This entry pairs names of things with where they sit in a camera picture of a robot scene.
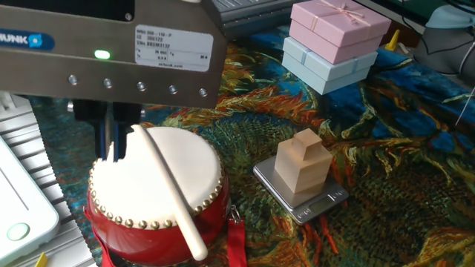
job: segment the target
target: green button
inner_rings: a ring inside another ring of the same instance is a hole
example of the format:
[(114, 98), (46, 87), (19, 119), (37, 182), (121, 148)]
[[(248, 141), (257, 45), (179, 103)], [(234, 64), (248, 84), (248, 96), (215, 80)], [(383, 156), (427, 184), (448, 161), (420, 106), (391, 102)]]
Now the green button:
[(10, 227), (7, 231), (7, 237), (9, 240), (18, 241), (22, 240), (30, 232), (30, 226), (26, 223), (17, 223), (14, 226)]

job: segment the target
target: gift box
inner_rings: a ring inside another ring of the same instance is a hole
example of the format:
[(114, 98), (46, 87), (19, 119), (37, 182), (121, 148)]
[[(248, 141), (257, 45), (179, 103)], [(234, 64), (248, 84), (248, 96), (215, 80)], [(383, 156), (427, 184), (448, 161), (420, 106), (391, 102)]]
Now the gift box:
[(350, 0), (294, 4), (290, 36), (330, 63), (378, 49), (391, 21)]
[(302, 65), (297, 59), (291, 57), (287, 52), (284, 52), (282, 65), (321, 95), (361, 81), (362, 79), (366, 78), (368, 72), (370, 71), (370, 68), (366, 67), (356, 71), (355, 73), (351, 73), (330, 81), (325, 81), (320, 76), (311, 71), (308, 67)]
[(378, 55), (377, 52), (371, 52), (334, 65), (292, 37), (285, 38), (284, 52), (327, 82), (371, 67)]

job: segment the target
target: scale display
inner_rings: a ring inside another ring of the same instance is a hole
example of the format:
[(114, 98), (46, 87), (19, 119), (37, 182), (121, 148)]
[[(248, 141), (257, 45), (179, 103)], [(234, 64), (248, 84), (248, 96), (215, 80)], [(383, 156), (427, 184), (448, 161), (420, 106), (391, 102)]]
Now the scale display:
[(323, 197), (319, 199), (317, 202), (311, 204), (309, 206), (309, 209), (312, 212), (320, 212), (321, 210), (324, 210), (328, 206), (333, 205), (334, 202), (335, 200), (333, 200), (330, 196), (327, 195), (326, 197)]
[(135, 0), (0, 0), (0, 5), (129, 22)]

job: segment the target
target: red drum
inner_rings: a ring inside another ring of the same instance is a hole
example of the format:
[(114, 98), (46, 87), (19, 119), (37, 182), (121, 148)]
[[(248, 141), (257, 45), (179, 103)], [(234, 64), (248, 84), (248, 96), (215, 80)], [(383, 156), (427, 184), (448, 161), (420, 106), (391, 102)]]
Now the red drum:
[[(214, 148), (200, 136), (178, 128), (149, 128), (188, 203), (206, 245), (219, 234), (229, 209), (229, 183)], [(114, 163), (95, 162), (88, 191), (90, 221), (104, 244), (132, 263), (169, 266), (191, 258), (162, 187), (148, 186), (153, 160), (143, 157), (137, 133), (127, 136), (127, 154)]]

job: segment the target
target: light blue gift box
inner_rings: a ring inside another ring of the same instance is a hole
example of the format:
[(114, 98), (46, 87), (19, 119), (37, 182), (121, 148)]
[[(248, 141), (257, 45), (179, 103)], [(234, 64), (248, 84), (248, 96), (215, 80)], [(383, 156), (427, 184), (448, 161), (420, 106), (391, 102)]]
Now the light blue gift box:
[(287, 37), (282, 65), (323, 95), (365, 79), (377, 55), (377, 52), (372, 52), (333, 65), (292, 37)]

